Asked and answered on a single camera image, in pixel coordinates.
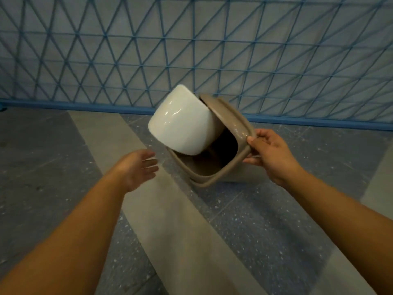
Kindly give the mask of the person's left forearm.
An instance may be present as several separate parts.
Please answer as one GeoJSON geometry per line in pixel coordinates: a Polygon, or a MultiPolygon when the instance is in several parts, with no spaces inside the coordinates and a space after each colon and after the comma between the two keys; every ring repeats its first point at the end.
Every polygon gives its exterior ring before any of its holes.
{"type": "Polygon", "coordinates": [[[112,169],[0,282],[0,295],[94,295],[126,193],[112,169]]]}

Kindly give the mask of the white swing bin flap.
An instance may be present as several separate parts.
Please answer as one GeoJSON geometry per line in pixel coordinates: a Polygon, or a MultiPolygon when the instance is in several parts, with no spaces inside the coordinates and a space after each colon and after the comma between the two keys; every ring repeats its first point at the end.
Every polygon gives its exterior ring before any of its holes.
{"type": "Polygon", "coordinates": [[[179,84],[155,111],[148,130],[166,147],[195,156],[218,138],[224,125],[200,98],[179,84]]]}

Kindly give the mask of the person's right hand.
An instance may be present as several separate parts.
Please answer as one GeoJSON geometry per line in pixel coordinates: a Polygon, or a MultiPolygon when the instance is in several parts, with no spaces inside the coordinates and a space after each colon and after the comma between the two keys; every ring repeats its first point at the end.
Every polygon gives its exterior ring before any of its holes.
{"type": "Polygon", "coordinates": [[[306,171],[292,155],[287,143],[276,132],[257,128],[255,133],[255,138],[265,137],[269,147],[265,151],[255,151],[251,147],[251,153],[243,159],[243,163],[263,167],[270,180],[283,188],[307,176],[306,171]]]}

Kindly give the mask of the beige trash bin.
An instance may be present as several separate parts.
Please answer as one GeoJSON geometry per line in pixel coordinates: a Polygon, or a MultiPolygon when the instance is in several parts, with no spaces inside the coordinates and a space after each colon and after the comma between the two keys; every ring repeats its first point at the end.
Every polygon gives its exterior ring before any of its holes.
{"type": "Polygon", "coordinates": [[[247,138],[255,138],[256,133],[243,114],[223,98],[209,94],[200,94],[199,97],[223,129],[197,155],[182,154],[170,148],[167,150],[192,184],[206,188],[222,180],[251,153],[247,138]]]}

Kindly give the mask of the person's right forearm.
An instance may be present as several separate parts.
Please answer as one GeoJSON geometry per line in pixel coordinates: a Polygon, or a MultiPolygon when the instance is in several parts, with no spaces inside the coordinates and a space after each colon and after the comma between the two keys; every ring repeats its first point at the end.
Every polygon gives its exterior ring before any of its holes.
{"type": "Polygon", "coordinates": [[[283,186],[378,295],[393,295],[393,220],[302,169],[283,186]]]}

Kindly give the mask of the person's left hand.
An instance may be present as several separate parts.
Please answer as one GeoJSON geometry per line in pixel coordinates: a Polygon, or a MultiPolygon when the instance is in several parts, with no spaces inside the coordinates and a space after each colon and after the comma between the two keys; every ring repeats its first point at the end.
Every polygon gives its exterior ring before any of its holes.
{"type": "Polygon", "coordinates": [[[159,170],[158,160],[140,160],[135,151],[123,156],[113,167],[114,172],[121,178],[126,192],[132,192],[143,183],[155,178],[159,170]]]}

